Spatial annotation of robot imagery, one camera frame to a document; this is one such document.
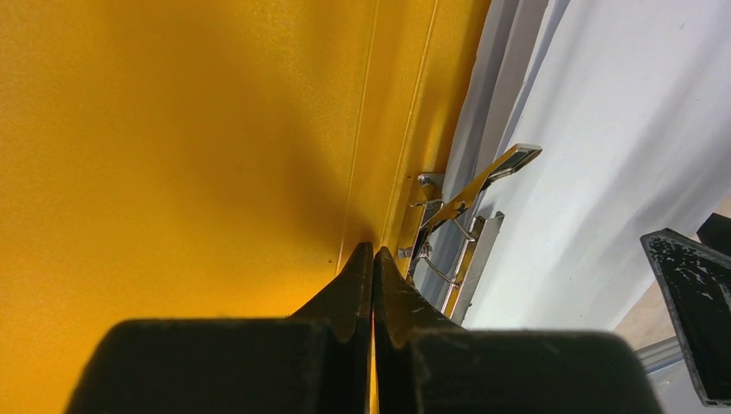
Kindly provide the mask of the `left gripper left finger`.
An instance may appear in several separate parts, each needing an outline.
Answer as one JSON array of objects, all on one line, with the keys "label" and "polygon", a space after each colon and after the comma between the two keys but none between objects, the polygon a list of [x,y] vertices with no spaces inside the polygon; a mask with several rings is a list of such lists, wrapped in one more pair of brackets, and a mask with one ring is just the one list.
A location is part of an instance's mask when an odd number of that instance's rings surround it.
[{"label": "left gripper left finger", "polygon": [[284,318],[129,319],[99,342],[70,413],[365,413],[373,246]]}]

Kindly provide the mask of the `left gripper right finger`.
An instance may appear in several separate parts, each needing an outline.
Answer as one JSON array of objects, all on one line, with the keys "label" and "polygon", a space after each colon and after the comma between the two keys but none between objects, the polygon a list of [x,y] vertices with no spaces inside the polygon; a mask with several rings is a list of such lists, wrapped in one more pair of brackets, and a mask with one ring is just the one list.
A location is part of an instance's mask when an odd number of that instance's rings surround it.
[{"label": "left gripper right finger", "polygon": [[436,310],[386,248],[373,264],[383,413],[658,413],[620,337],[582,331],[470,331]]}]

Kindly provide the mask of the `white paper sheet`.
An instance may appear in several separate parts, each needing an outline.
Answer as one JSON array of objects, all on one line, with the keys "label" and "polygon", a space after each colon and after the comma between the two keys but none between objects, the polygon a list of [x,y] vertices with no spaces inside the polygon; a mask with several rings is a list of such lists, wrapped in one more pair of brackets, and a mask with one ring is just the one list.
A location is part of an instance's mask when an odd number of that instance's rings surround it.
[{"label": "white paper sheet", "polygon": [[640,238],[691,235],[730,192],[727,1],[491,1],[450,148],[453,198],[503,214],[462,323],[613,329],[652,284]]}]

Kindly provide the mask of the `metal folder clip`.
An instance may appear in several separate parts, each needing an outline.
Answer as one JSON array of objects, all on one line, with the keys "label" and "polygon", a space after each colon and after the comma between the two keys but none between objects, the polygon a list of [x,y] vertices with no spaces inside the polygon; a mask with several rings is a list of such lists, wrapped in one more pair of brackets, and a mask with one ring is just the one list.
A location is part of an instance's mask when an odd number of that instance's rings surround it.
[{"label": "metal folder clip", "polygon": [[[442,173],[423,172],[417,176],[416,184],[422,196],[411,207],[422,209],[421,218],[418,226],[407,232],[415,237],[413,243],[399,248],[397,257],[404,261],[404,278],[411,285],[415,283],[420,264],[446,283],[447,294],[438,307],[452,322],[463,323],[504,220],[500,211],[492,218],[476,215],[469,220],[465,219],[465,214],[475,210],[491,185],[518,173],[541,152],[542,148],[537,145],[515,144],[449,200],[441,193]],[[450,273],[441,271],[431,260],[434,250],[429,239],[443,227],[456,229],[460,237],[458,256]]]}]

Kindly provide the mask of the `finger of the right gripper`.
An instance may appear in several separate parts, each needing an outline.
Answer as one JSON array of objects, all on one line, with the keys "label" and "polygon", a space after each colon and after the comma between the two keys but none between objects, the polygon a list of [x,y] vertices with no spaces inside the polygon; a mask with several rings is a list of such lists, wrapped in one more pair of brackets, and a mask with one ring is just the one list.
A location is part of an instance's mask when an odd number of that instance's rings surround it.
[{"label": "finger of the right gripper", "polygon": [[662,229],[640,242],[701,403],[730,406],[730,219],[711,214],[697,237]]}]

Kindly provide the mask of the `orange plastic folder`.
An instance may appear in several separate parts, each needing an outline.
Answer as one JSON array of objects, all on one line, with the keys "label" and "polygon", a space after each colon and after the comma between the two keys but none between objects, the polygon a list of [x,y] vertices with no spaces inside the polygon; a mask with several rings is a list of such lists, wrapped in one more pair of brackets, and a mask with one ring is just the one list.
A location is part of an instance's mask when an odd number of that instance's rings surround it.
[{"label": "orange plastic folder", "polygon": [[1,410],[116,323],[279,317],[396,249],[486,1],[4,1]]}]

